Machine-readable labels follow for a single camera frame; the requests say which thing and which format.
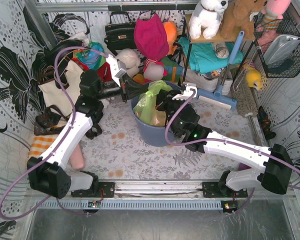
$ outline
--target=blue mop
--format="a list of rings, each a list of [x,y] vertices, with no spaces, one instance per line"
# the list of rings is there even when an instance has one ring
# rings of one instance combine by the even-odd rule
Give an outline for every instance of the blue mop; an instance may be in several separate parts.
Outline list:
[[[222,107],[224,109],[231,109],[232,111],[236,109],[237,106],[237,100],[234,98],[230,98],[227,96],[222,96],[222,89],[224,87],[225,81],[227,79],[228,72],[230,70],[231,64],[234,63],[235,57],[238,53],[239,47],[242,43],[242,40],[244,39],[245,32],[241,31],[239,32],[239,35],[235,41],[233,50],[230,54],[229,62],[226,67],[226,70],[224,72],[224,75],[222,77],[222,81],[220,85],[217,87],[217,89],[214,92],[210,92],[201,88],[197,89],[197,98],[201,101],[217,105],[219,107]]]

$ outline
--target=floral tablecloth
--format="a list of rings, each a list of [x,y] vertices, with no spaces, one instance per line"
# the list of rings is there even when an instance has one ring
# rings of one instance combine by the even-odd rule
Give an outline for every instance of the floral tablecloth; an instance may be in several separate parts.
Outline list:
[[[237,111],[199,100],[194,100],[192,105],[201,117],[201,125],[254,144],[248,120],[237,115]],[[144,143],[129,102],[112,100],[103,112],[102,135],[93,140],[84,137],[80,142],[86,159],[84,170],[96,173],[100,179],[219,179],[224,171],[235,170],[239,165],[229,158],[191,152],[183,146],[154,147]]]

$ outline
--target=teal towel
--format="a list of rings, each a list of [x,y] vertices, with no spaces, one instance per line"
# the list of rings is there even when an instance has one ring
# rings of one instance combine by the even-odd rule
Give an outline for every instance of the teal towel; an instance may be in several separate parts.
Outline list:
[[[181,37],[179,43],[182,45],[185,56],[188,56],[189,40],[186,37]],[[226,46],[231,53],[234,44],[226,42]],[[241,63],[244,54],[241,51],[235,56],[233,64]],[[229,57],[218,58],[210,42],[207,43],[193,43],[189,65],[192,71],[200,72],[201,74],[209,73],[211,71],[224,68],[228,65]]]

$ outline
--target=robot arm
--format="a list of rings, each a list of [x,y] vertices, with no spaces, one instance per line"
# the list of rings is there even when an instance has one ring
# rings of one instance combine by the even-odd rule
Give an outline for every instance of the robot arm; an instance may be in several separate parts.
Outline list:
[[[147,91],[147,86],[133,81],[126,74],[125,65],[109,55],[106,61],[110,65],[113,82],[105,82],[99,78],[94,70],[88,70],[80,76],[80,96],[75,103],[75,119],[71,125],[70,120],[61,131],[53,144],[39,158],[31,157],[27,162],[27,169],[40,163],[47,156],[46,162],[29,173],[30,186],[34,190],[46,193],[58,199],[63,198],[69,191],[92,190],[98,192],[98,177],[90,172],[77,172],[72,175],[65,173],[68,160],[81,138],[88,132],[93,139],[101,133],[98,126],[103,116],[101,99],[121,95],[126,102]],[[99,129],[93,132],[92,127]]]
[[[29,173],[30,186],[34,190],[41,191],[58,199],[63,198],[69,191],[86,190],[92,193],[98,192],[98,176],[90,172],[77,172],[72,175],[65,173],[68,160],[75,146],[79,143],[84,134],[91,131],[91,128],[98,125],[103,116],[103,104],[100,99],[114,95],[121,95],[125,102],[148,88],[134,82],[126,73],[124,64],[118,62],[113,56],[106,58],[110,64],[111,75],[115,83],[102,83],[96,71],[88,70],[81,75],[80,97],[75,103],[75,121],[71,125],[69,120],[62,132],[53,144],[39,157],[31,157],[27,162],[27,168],[38,164],[48,155],[52,156],[40,167]],[[182,104],[180,100],[188,99],[195,91],[197,97],[198,89],[195,84],[187,83],[181,87],[181,91],[160,92],[157,96],[157,109],[165,111],[167,119],[170,120],[176,110]],[[251,167],[251,169],[223,173],[221,180],[222,193],[232,195],[232,191],[239,191],[243,188],[257,187],[262,185],[265,189],[277,193],[285,194],[290,180],[291,169],[281,165],[261,154],[253,153],[244,148],[227,144],[226,141],[237,142],[245,146],[257,148],[262,152],[272,154],[282,160],[292,163],[286,150],[279,145],[273,149],[267,147],[253,146],[244,142],[239,142],[210,128],[198,124],[200,117],[188,104],[177,116],[171,125],[171,131],[176,137],[184,136],[183,143],[192,140],[215,138],[225,140],[224,143],[216,141],[206,141],[202,143],[189,144],[186,146],[191,151],[201,153],[217,154],[231,158]],[[64,141],[62,141],[66,131],[70,131]]]
[[[161,91],[157,96],[157,107],[159,111],[165,111],[167,119],[170,121],[174,113],[182,105],[182,101],[188,99],[194,93],[194,97],[199,98],[198,89],[193,83],[185,83],[181,87],[181,92],[176,94],[176,91],[164,92]],[[285,194],[287,192],[292,170],[268,158],[260,153],[266,153],[292,165],[292,161],[286,149],[278,144],[275,144],[272,149],[265,146],[256,146],[240,142],[229,137],[223,136],[210,128],[198,124],[200,116],[190,104],[186,105],[177,115],[171,124],[171,131],[174,136],[180,138],[185,136],[183,143],[191,142],[200,139],[219,139],[218,141],[203,141],[186,145],[190,151],[201,153],[210,153],[224,156],[240,163],[249,166],[251,169],[242,171],[225,171],[219,182],[219,188],[222,189],[222,194],[231,196],[232,191],[239,191],[244,188],[254,188],[262,186],[268,191],[276,194]],[[259,153],[252,152],[248,149],[227,144],[227,142],[238,143],[243,146],[259,150]]]

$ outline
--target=wire basket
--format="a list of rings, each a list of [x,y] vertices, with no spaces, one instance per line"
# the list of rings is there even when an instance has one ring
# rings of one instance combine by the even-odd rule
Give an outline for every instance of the wire basket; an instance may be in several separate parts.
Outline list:
[[[264,53],[270,47],[274,36],[281,34],[288,34],[300,37],[300,32],[296,28],[292,16],[289,13],[283,15],[282,20],[274,20],[264,23],[262,20],[263,15],[258,16],[257,27],[255,28],[254,36],[256,46],[260,46],[261,50],[258,51],[260,60],[263,65],[266,77],[271,78],[294,78],[300,73],[300,43],[296,49],[286,59],[267,65],[264,59]]]

